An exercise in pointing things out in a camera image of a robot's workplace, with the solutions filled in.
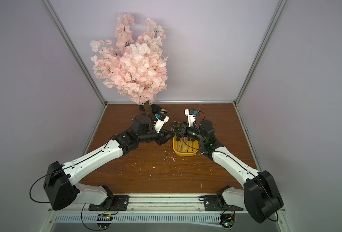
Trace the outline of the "black yellow stubby screwdriver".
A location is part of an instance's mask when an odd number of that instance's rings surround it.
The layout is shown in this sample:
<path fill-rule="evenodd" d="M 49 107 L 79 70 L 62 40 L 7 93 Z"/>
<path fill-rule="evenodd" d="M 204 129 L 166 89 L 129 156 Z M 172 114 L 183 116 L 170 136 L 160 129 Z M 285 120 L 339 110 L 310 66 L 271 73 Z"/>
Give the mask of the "black yellow stubby screwdriver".
<path fill-rule="evenodd" d="M 173 124 L 171 124 L 171 131 L 175 134 L 178 133 L 180 129 L 180 124 L 177 122 L 174 122 Z"/>

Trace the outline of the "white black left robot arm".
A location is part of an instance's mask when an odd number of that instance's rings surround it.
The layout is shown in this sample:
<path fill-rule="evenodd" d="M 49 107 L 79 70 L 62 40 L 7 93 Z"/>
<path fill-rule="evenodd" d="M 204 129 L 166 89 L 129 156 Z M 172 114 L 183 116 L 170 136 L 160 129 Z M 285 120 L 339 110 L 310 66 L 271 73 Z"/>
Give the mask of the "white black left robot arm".
<path fill-rule="evenodd" d="M 156 142 L 163 145 L 174 135 L 163 128 L 169 117 L 155 115 L 151 120 L 145 114 L 133 119 L 126 131 L 115 135 L 106 144 L 72 161 L 53 162 L 47 169 L 43 188 L 52 209 L 62 210 L 71 204 L 91 204 L 110 209 L 114 196 L 105 185 L 90 186 L 80 181 L 104 164 L 138 148 L 140 143 Z"/>

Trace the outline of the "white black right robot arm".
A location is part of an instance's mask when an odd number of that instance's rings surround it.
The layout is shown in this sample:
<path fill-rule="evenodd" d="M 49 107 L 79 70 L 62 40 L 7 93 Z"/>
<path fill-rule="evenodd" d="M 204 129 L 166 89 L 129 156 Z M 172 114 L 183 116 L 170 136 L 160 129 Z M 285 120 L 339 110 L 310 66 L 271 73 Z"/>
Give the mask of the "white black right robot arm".
<path fill-rule="evenodd" d="M 200 126 L 187 123 L 172 124 L 175 137 L 199 142 L 199 150 L 213 162 L 223 167 L 243 187 L 228 187 L 220 194 L 228 206 L 245 209 L 258 223 L 269 219 L 284 206 L 283 199 L 273 176 L 268 171 L 250 167 L 233 155 L 216 137 L 213 124 L 203 120 Z"/>

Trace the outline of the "yellow plastic storage box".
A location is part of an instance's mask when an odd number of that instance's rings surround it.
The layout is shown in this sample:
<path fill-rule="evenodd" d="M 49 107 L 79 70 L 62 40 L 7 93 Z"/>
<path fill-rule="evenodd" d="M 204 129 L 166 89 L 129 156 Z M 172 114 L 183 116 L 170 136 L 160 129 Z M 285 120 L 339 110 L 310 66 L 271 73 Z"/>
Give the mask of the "yellow plastic storage box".
<path fill-rule="evenodd" d="M 178 137 L 175 134 L 172 140 L 172 148 L 178 156 L 191 157 L 199 151 L 199 142 L 190 137 Z"/>

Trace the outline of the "black green work glove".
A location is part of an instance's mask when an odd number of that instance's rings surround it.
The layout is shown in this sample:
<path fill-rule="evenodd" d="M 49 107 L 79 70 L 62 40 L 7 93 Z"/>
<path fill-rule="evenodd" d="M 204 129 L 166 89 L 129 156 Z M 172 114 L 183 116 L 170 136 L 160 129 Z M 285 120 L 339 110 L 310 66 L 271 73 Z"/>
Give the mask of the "black green work glove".
<path fill-rule="evenodd" d="M 150 107 L 151 107 L 151 113 L 152 114 L 158 114 L 158 113 L 166 114 L 168 112 L 168 110 L 162 108 L 161 106 L 159 106 L 157 104 L 152 104 L 152 105 L 150 105 Z M 144 105 L 139 105 L 139 109 L 141 111 L 145 111 Z"/>

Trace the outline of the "pink artificial blossom tree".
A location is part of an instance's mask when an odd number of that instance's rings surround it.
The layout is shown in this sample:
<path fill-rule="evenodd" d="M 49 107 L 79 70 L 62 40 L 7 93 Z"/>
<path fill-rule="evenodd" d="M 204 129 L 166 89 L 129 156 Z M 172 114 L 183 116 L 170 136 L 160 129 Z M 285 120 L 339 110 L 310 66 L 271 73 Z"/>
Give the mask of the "pink artificial blossom tree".
<path fill-rule="evenodd" d="M 109 39 L 90 42 L 96 53 L 91 57 L 93 71 L 105 87 L 116 88 L 135 104 L 153 104 L 156 95 L 167 87 L 168 58 L 162 50 L 166 31 L 148 18 L 145 32 L 134 40 L 130 29 L 134 24 L 133 15 L 119 14 L 115 43 Z"/>

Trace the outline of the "right green circuit board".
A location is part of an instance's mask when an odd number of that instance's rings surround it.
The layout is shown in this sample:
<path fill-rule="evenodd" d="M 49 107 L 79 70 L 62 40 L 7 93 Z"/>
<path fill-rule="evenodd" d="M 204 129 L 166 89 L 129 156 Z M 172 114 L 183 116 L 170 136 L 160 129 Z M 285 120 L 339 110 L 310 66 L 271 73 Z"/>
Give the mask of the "right green circuit board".
<path fill-rule="evenodd" d="M 231 229 L 236 222 L 234 214 L 221 214 L 219 219 L 219 225 L 224 229 Z"/>

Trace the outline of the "green circuit board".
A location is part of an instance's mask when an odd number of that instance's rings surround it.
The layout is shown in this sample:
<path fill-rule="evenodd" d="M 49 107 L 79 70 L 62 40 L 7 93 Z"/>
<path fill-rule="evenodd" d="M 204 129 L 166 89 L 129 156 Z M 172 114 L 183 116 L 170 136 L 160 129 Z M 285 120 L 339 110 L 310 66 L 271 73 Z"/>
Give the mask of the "green circuit board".
<path fill-rule="evenodd" d="M 219 225 L 224 229 L 231 229 L 236 222 L 234 214 L 221 214 L 219 219 Z"/>
<path fill-rule="evenodd" d="M 98 214 L 96 224 L 99 230 L 108 229 L 113 222 L 113 216 L 111 214 Z"/>

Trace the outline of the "left green circuit board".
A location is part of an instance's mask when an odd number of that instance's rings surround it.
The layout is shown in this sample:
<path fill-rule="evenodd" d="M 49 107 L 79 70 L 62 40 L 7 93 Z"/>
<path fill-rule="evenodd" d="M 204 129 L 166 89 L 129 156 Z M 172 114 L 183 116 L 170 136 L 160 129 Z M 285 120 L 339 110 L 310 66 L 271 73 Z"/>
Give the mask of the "left green circuit board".
<path fill-rule="evenodd" d="M 98 214 L 96 224 L 99 230 L 108 229 L 113 222 L 113 216 L 111 214 Z"/>

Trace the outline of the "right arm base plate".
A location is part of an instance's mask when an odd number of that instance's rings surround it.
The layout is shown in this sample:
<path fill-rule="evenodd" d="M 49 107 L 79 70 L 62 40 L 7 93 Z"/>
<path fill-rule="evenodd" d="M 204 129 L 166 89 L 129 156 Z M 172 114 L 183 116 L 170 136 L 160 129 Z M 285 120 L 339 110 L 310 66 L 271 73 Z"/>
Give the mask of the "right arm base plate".
<path fill-rule="evenodd" d="M 239 206 L 229 206 L 222 197 L 217 195 L 203 195 L 199 197 L 199 201 L 203 202 L 205 211 L 244 211 Z"/>

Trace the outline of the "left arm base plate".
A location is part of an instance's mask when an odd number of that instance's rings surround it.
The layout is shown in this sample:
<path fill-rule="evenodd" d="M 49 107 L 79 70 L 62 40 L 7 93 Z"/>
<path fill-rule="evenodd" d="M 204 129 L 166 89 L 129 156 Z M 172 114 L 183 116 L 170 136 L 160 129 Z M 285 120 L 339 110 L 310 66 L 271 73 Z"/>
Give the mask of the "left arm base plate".
<path fill-rule="evenodd" d="M 114 195 L 108 197 L 102 204 L 90 204 L 89 211 L 126 211 L 129 203 L 129 195 Z"/>

